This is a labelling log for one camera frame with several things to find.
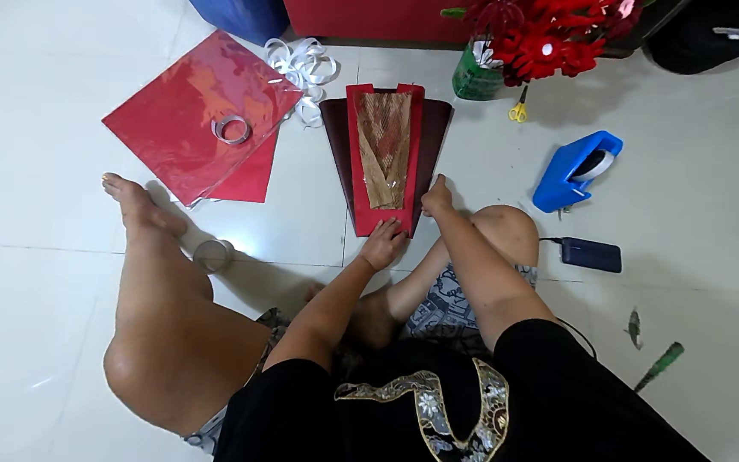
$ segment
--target black bag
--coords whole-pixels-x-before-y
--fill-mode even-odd
[[[694,2],[646,45],[653,61],[677,74],[697,74],[731,61],[739,57],[739,3]]]

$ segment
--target blue object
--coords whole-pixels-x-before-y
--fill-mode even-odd
[[[586,156],[596,149],[606,150],[617,156],[623,149],[623,142],[608,131],[601,130],[559,147],[532,195],[532,203],[549,213],[589,199],[592,194],[586,192],[586,188],[594,178],[577,182],[571,181],[569,177],[586,160]]]
[[[201,17],[225,32],[263,46],[290,24],[282,0],[190,0]]]

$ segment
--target tape roll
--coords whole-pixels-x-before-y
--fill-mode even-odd
[[[235,140],[228,140],[224,137],[224,128],[227,126],[228,123],[231,121],[240,121],[244,124],[244,133],[236,138]],[[225,142],[229,145],[240,145],[243,142],[247,141],[247,138],[250,137],[251,129],[250,124],[247,123],[244,118],[236,115],[227,116],[226,118],[221,119],[221,121],[210,121],[210,130],[213,131],[213,134],[216,138],[218,138],[220,141]]]
[[[575,169],[575,172],[569,177],[569,181],[582,183],[595,179],[598,175],[605,172],[614,160],[615,156],[611,152],[602,149],[594,150]]]
[[[195,248],[193,262],[208,275],[218,273],[230,264],[236,248],[223,239],[204,241]]]

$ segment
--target black shirt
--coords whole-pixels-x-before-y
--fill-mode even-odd
[[[215,460],[707,460],[556,323],[511,326],[488,363],[432,343],[400,341],[351,374],[350,383],[369,387],[337,389],[314,362],[280,362],[232,396]],[[508,383],[506,413],[484,404],[498,390],[481,385],[487,370]],[[361,390],[391,382],[399,384],[394,399],[356,399]],[[439,382],[438,392],[427,382]],[[401,393],[402,384],[412,390]],[[335,394],[353,399],[335,400]],[[419,418],[429,396],[443,397],[452,436],[436,433],[439,417]],[[496,415],[487,419],[482,408]],[[506,436],[497,442],[490,436],[498,424],[490,425],[493,433],[479,421],[504,424]],[[484,453],[471,453],[471,446]]]

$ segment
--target scissors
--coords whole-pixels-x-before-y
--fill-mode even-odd
[[[515,104],[515,107],[509,110],[509,120],[517,120],[518,123],[526,121],[526,109],[524,109],[524,107],[526,106],[526,91],[528,89],[528,85],[524,87],[523,93],[520,94],[518,104]]]

